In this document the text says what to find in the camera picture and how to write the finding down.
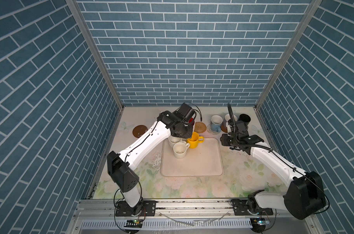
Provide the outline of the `brown wooden round coaster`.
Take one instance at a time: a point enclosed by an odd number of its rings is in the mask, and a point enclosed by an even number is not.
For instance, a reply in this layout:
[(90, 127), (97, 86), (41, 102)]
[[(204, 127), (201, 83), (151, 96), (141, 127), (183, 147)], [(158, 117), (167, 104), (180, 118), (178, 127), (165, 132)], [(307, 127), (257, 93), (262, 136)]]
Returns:
[(227, 127), (226, 127), (224, 124), (222, 124), (222, 125), (220, 126), (220, 128), (221, 128), (221, 131), (223, 131), (224, 133), (228, 133)]

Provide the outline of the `black mug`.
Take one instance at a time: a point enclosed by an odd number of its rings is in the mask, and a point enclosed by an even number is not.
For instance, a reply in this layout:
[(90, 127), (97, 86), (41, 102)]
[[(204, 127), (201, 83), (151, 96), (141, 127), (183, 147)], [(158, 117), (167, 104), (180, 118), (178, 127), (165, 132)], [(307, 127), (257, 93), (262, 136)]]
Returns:
[(251, 117), (247, 114), (239, 115), (239, 120), (244, 122), (245, 126), (248, 127), (249, 123), (251, 122)]

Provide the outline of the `purple handle white mug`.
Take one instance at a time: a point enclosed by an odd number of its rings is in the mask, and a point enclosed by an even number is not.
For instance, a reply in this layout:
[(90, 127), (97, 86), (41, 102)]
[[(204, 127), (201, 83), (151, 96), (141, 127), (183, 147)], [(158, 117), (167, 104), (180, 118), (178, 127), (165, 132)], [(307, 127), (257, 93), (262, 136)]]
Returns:
[(224, 118), (225, 119), (225, 122), (224, 122), (224, 126), (225, 127), (228, 127), (228, 126), (230, 126), (231, 124), (233, 124), (234, 122), (237, 121), (237, 117), (235, 115), (233, 115), (233, 117), (234, 117), (234, 120), (232, 120), (230, 114), (226, 114), (225, 115), (225, 118)]

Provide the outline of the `yellow mug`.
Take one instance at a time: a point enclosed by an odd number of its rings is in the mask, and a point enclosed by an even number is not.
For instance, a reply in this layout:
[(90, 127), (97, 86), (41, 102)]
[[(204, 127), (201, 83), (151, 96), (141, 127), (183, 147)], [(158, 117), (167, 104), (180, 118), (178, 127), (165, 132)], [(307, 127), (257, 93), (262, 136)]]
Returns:
[(200, 136), (197, 132), (193, 132), (191, 137), (187, 139), (187, 143), (190, 144), (190, 149), (195, 149), (198, 147), (199, 143), (204, 142), (204, 137)]

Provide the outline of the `light blue mug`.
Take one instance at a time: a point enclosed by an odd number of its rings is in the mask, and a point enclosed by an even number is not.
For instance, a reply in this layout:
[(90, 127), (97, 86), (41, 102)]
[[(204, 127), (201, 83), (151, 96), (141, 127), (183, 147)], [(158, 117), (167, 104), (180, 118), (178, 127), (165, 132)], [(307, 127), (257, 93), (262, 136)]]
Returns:
[(213, 115), (211, 117), (211, 131), (219, 133), (221, 131), (221, 125), (223, 123), (223, 118), (219, 115)]

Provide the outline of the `beige serving tray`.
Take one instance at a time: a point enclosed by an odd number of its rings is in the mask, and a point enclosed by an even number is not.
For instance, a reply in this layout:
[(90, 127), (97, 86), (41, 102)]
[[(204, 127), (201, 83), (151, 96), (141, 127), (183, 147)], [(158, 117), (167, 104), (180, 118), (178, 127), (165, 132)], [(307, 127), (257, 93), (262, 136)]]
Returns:
[(186, 157), (177, 159), (168, 140), (163, 142), (161, 174), (165, 177), (220, 176), (223, 164), (219, 142), (206, 138), (195, 149), (188, 149)]

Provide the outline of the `dark brown glossy round coaster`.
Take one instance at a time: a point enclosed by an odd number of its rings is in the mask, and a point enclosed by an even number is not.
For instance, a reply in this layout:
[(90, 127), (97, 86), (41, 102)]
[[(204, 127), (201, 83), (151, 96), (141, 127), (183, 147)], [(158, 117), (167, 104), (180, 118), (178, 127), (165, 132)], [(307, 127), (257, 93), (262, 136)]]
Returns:
[(148, 128), (145, 125), (138, 125), (133, 129), (132, 134), (134, 137), (140, 138), (147, 131), (148, 131)]

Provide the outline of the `red inside white mug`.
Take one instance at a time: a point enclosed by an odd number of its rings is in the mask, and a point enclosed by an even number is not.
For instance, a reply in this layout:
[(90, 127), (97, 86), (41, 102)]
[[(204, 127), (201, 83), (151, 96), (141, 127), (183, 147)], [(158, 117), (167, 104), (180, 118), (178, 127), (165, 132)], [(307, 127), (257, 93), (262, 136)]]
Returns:
[(191, 125), (191, 126), (194, 126), (195, 119), (194, 118), (190, 118), (189, 121), (188, 121), (188, 124)]

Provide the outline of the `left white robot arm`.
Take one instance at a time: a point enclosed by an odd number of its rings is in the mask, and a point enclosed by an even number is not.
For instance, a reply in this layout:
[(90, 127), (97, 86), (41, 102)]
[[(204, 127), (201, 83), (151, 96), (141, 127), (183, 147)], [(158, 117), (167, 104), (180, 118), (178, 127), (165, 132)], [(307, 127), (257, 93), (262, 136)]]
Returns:
[(142, 193), (137, 189), (139, 177), (134, 170), (168, 137), (190, 138), (193, 124), (189, 120), (195, 115), (195, 110), (186, 103), (174, 112), (161, 112), (150, 129), (133, 144), (118, 153), (111, 151), (107, 155), (107, 172), (118, 185), (127, 207), (133, 209), (132, 213), (137, 214), (143, 202)]

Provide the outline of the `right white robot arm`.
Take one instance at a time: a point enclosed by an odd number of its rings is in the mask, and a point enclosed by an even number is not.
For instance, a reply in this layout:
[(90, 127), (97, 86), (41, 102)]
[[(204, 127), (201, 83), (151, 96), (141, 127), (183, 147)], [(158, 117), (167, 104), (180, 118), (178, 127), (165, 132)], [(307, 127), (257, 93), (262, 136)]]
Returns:
[(242, 121), (227, 123), (228, 132), (220, 138), (223, 146), (231, 150), (247, 153), (268, 167), (287, 187), (285, 193), (271, 194), (258, 190), (248, 195), (247, 209), (257, 214), (265, 209), (288, 211), (293, 217), (303, 220), (312, 214), (318, 214), (328, 208), (321, 176), (316, 172), (307, 172), (287, 161), (257, 135), (249, 135)]

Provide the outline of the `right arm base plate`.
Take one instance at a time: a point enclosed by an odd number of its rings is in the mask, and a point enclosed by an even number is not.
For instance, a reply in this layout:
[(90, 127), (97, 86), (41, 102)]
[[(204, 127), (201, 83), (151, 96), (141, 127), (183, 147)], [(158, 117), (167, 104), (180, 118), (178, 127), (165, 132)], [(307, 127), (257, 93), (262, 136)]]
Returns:
[(230, 205), (233, 207), (235, 215), (273, 215), (270, 208), (260, 208), (255, 201), (248, 199), (232, 199)]

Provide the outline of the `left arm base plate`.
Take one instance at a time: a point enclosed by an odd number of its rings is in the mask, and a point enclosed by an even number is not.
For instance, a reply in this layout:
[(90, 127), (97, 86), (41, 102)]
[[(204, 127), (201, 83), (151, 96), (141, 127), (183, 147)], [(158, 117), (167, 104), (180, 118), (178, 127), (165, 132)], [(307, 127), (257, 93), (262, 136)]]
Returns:
[(142, 200), (135, 207), (130, 207), (126, 201), (120, 200), (116, 204), (116, 216), (155, 216), (156, 201)]

